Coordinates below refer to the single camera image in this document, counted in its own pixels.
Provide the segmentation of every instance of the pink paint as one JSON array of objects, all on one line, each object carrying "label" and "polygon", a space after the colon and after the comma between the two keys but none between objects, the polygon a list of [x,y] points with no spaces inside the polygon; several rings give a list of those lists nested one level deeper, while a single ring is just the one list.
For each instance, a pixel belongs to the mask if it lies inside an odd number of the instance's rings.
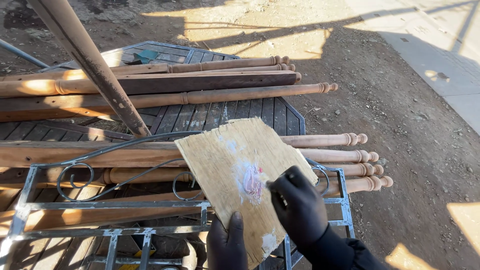
[{"label": "pink paint", "polygon": [[258,168],[257,164],[249,166],[243,177],[243,189],[248,195],[251,195],[254,199],[260,199],[262,195],[263,184],[260,181],[260,173],[262,168]]}]

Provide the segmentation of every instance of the dirt ground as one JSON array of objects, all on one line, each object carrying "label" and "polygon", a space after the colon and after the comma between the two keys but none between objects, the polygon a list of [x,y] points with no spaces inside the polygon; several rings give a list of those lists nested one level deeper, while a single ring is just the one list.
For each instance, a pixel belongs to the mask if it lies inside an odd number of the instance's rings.
[{"label": "dirt ground", "polygon": [[[381,260],[403,244],[436,269],[480,269],[446,207],[480,200],[479,135],[342,0],[69,2],[101,51],[184,35],[243,58],[288,55],[301,83],[339,84],[334,93],[287,100],[305,115],[307,134],[366,133],[366,144],[344,149],[379,153],[394,179],[380,192],[351,194],[356,237]],[[49,65],[70,60],[25,1],[0,8],[2,39]],[[0,75],[36,70],[0,56]],[[305,259],[295,267],[309,268]]]}]

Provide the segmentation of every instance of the concrete pavement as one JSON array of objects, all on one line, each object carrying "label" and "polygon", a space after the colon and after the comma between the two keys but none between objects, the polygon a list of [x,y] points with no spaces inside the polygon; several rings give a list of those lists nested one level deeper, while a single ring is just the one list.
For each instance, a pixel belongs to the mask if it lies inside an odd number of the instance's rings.
[{"label": "concrete pavement", "polygon": [[480,0],[345,0],[480,134]]}]

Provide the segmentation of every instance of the finger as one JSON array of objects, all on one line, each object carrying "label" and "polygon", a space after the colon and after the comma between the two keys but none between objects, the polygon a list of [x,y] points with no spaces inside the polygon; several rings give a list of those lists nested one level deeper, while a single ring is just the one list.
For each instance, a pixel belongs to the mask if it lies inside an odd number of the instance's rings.
[{"label": "finger", "polygon": [[298,166],[292,166],[284,172],[285,176],[299,189],[311,189],[313,185],[308,181],[307,177],[300,171]]},{"label": "finger", "polygon": [[222,222],[216,217],[213,217],[210,231],[207,235],[207,245],[212,246],[226,246],[228,242],[228,233],[222,225]]},{"label": "finger", "polygon": [[240,212],[233,213],[228,227],[228,245],[243,244],[243,218]]},{"label": "finger", "polygon": [[292,184],[283,173],[275,182],[269,186],[271,191],[278,192],[287,201],[287,204],[294,203],[300,197],[300,191]]},{"label": "finger", "polygon": [[282,196],[275,191],[272,192],[272,204],[278,220],[282,223],[287,218],[287,206],[283,202]]}]

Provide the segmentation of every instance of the hand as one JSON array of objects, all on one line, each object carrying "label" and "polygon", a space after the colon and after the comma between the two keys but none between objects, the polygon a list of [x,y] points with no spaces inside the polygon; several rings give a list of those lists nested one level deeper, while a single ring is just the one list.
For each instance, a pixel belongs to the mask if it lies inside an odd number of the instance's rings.
[{"label": "hand", "polygon": [[228,233],[214,216],[207,235],[207,260],[210,270],[248,270],[240,212],[233,213],[230,218]]},{"label": "hand", "polygon": [[324,200],[297,166],[268,183],[268,188],[278,219],[297,246],[309,247],[322,237],[328,227]]}]

